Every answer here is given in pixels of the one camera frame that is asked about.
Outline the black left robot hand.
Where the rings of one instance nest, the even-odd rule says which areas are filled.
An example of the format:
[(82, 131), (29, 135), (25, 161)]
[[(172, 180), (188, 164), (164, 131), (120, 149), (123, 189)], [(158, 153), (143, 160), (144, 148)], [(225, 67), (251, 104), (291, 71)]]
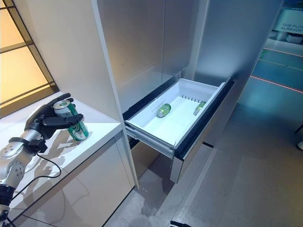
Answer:
[(80, 113), (71, 117), (57, 116), (53, 105), (62, 100), (73, 101), (73, 98), (70, 93), (65, 93), (42, 105), (28, 118), (25, 130), (35, 130), (42, 135), (44, 140), (48, 140), (56, 130), (67, 129), (79, 123), (83, 119), (83, 115)]

